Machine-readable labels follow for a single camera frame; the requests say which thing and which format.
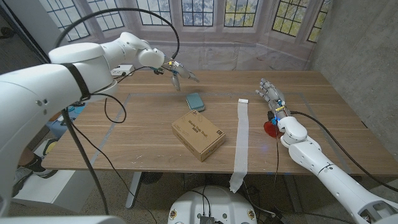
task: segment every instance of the paper tape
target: paper tape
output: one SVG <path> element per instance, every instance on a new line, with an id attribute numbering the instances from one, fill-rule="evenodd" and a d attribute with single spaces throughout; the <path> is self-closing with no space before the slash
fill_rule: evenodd
<path id="1" fill-rule="evenodd" d="M 236 134 L 234 173 L 229 180 L 229 189 L 236 193 L 243 183 L 243 178 L 248 173 L 248 147 L 249 147 L 249 118 L 248 103 L 238 103 L 238 133 Z"/>

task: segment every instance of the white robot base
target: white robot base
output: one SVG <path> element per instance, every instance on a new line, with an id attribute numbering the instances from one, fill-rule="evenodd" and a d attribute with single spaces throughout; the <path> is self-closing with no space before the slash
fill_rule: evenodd
<path id="1" fill-rule="evenodd" d="M 226 187 L 206 186 L 204 195 L 210 203 L 209 209 L 206 198 L 202 198 L 203 188 L 204 186 L 197 187 L 193 190 L 199 193 L 189 191 L 177 199 L 170 209 L 167 223 L 257 223 L 253 207 L 242 195 L 234 194 Z"/>

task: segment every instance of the cardboard box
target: cardboard box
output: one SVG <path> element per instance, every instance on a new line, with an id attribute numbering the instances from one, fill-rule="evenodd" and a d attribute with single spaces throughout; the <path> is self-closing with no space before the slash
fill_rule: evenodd
<path id="1" fill-rule="evenodd" d="M 203 162 L 225 142 L 225 133 L 193 110 L 172 123 L 173 134 Z"/>

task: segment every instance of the window pane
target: window pane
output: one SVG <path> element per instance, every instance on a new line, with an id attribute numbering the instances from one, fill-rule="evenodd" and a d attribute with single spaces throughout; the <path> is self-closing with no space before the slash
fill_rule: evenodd
<path id="1" fill-rule="evenodd" d="M 246 12 L 255 13 L 257 9 L 257 1 L 256 0 L 248 0 L 248 6 L 246 8 Z"/>
<path id="2" fill-rule="evenodd" d="M 203 12 L 213 12 L 214 0 L 203 1 Z"/>
<path id="3" fill-rule="evenodd" d="M 154 25 L 162 25 L 162 20 L 161 19 L 159 19 L 158 17 L 153 16 L 153 15 L 150 15 L 150 17 L 152 18 L 152 23 Z"/>
<path id="4" fill-rule="evenodd" d="M 299 5 L 304 6 L 304 7 L 307 7 L 309 1 L 310 1 L 310 0 L 301 0 Z"/>
<path id="5" fill-rule="evenodd" d="M 317 17 L 317 20 L 315 21 L 314 26 L 317 28 L 322 28 L 322 24 L 323 24 L 323 21 L 325 21 L 325 18 L 326 18 L 326 13 L 319 12 L 319 15 Z"/>
<path id="6" fill-rule="evenodd" d="M 302 22 L 305 15 L 305 8 L 298 7 L 296 11 L 296 15 L 294 16 L 294 21 Z"/>
<path id="7" fill-rule="evenodd" d="M 291 26 L 292 26 L 292 21 L 284 19 L 284 23 L 282 24 L 282 29 L 280 31 L 284 32 L 285 34 L 288 34 Z"/>
<path id="8" fill-rule="evenodd" d="M 117 8 L 115 0 L 87 0 L 93 12 L 105 9 Z M 108 12 L 96 16 L 97 22 L 102 31 L 123 27 L 123 21 L 119 12 Z"/>
<path id="9" fill-rule="evenodd" d="M 148 13 L 140 12 L 142 25 L 152 25 L 151 15 Z"/>
<path id="10" fill-rule="evenodd" d="M 272 30 L 296 36 L 309 0 L 283 0 L 279 3 Z"/>
<path id="11" fill-rule="evenodd" d="M 193 26 L 192 12 L 183 12 L 182 19 L 185 26 Z"/>
<path id="12" fill-rule="evenodd" d="M 329 11 L 329 6 L 330 6 L 330 0 L 324 0 L 322 7 L 321 7 L 321 12 L 328 12 Z"/>
<path id="13" fill-rule="evenodd" d="M 226 27 L 252 27 L 256 17 L 258 0 L 227 0 L 225 5 Z"/>
<path id="14" fill-rule="evenodd" d="M 159 0 L 159 7 L 160 11 L 169 12 L 170 11 L 169 0 Z"/>
<path id="15" fill-rule="evenodd" d="M 182 11 L 192 12 L 192 0 L 182 0 Z"/>
<path id="16" fill-rule="evenodd" d="M 235 13 L 235 9 L 236 9 L 236 0 L 226 0 L 225 12 Z"/>
<path id="17" fill-rule="evenodd" d="M 253 26 L 253 24 L 254 24 L 254 14 L 246 14 L 243 26 Z"/>
<path id="18" fill-rule="evenodd" d="M 182 0 L 183 25 L 212 26 L 213 5 L 214 0 Z"/>
<path id="19" fill-rule="evenodd" d="M 321 32 L 321 29 L 318 29 L 316 27 L 312 28 L 311 34 L 310 34 L 310 37 L 308 38 L 308 40 L 312 41 L 312 42 L 317 42 L 320 32 Z"/>
<path id="20" fill-rule="evenodd" d="M 203 25 L 204 26 L 212 26 L 213 25 L 213 13 L 204 13 L 203 14 Z"/>
<path id="21" fill-rule="evenodd" d="M 160 11 L 159 9 L 159 1 L 148 0 L 149 10 L 152 11 Z"/>
<path id="22" fill-rule="evenodd" d="M 308 37 L 309 41 L 312 41 L 315 43 L 318 41 L 318 36 L 319 36 L 319 33 L 321 32 L 321 28 L 322 28 L 323 22 L 325 21 L 329 7 L 330 7 L 330 0 L 324 0 L 322 3 L 322 7 L 320 9 L 320 12 L 318 13 L 317 19 L 314 22 L 314 25 L 312 27 L 311 34 Z"/>
<path id="23" fill-rule="evenodd" d="M 284 23 L 284 20 L 281 17 L 276 17 L 275 18 L 275 22 L 274 22 L 274 26 L 273 26 L 273 30 L 276 31 L 280 31 L 280 29 L 282 28 L 282 24 Z"/>
<path id="24" fill-rule="evenodd" d="M 243 26 L 244 22 L 244 13 L 243 14 L 235 14 L 235 24 L 234 26 Z"/>
<path id="25" fill-rule="evenodd" d="M 294 15 L 296 14 L 296 10 L 297 10 L 297 6 L 289 5 L 289 7 L 287 8 L 287 12 L 286 12 L 285 18 L 293 20 Z"/>
<path id="26" fill-rule="evenodd" d="M 289 34 L 292 36 L 296 36 L 297 33 L 299 32 L 300 29 L 300 23 L 299 22 L 293 22 L 292 28 L 290 28 Z"/>
<path id="27" fill-rule="evenodd" d="M 136 0 L 138 8 L 151 11 L 155 14 L 162 16 L 164 19 L 172 22 L 172 17 L 170 13 L 170 3 L 169 0 Z M 163 25 L 167 26 L 167 23 L 159 19 L 158 17 L 140 12 L 142 25 Z"/>
<path id="28" fill-rule="evenodd" d="M 203 12 L 203 1 L 202 0 L 193 0 L 193 11 L 194 12 Z"/>
<path id="29" fill-rule="evenodd" d="M 54 21 L 60 31 L 65 30 L 72 22 L 80 19 L 80 14 L 71 0 L 39 0 L 47 14 Z M 73 41 L 90 35 L 86 25 L 80 24 L 72 29 L 66 36 L 67 40 Z"/>
<path id="30" fill-rule="evenodd" d="M 203 13 L 193 13 L 193 25 L 202 26 L 203 25 Z"/>
<path id="31" fill-rule="evenodd" d="M 161 12 L 160 16 L 162 16 L 164 19 L 166 19 L 167 21 L 169 21 L 170 23 L 172 22 L 172 16 L 170 15 L 169 12 Z"/>
<path id="32" fill-rule="evenodd" d="M 234 26 L 234 17 L 235 13 L 226 13 L 224 26 Z"/>
<path id="33" fill-rule="evenodd" d="M 74 6 L 72 0 L 60 0 L 62 7 Z"/>
<path id="34" fill-rule="evenodd" d="M 236 3 L 236 12 L 245 13 L 246 12 L 246 0 L 238 0 Z"/>
<path id="35" fill-rule="evenodd" d="M 147 0 L 137 0 L 138 8 L 145 9 L 149 11 L 149 6 Z"/>

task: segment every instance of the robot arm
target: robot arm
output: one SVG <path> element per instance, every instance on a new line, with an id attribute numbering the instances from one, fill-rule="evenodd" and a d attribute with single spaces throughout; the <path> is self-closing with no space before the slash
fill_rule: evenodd
<path id="1" fill-rule="evenodd" d="M 137 58 L 143 66 L 153 68 L 165 63 L 163 52 L 127 32 L 105 44 L 59 47 L 49 57 L 52 64 L 0 75 L 0 217 L 7 215 L 23 149 L 55 113 L 76 101 L 104 98 L 92 95 L 95 93 L 115 94 L 118 84 L 110 70 L 125 61 Z M 183 78 L 196 80 L 176 61 L 171 60 L 169 68 Z"/>
<path id="2" fill-rule="evenodd" d="M 356 223 L 397 223 L 398 204 L 378 197 L 336 166 L 322 153 L 320 145 L 307 135 L 307 130 L 285 106 L 285 98 L 272 83 L 262 79 L 256 93 L 263 97 L 275 114 L 278 128 L 284 135 L 282 144 L 290 157 L 316 175 L 323 185 L 345 207 Z"/>

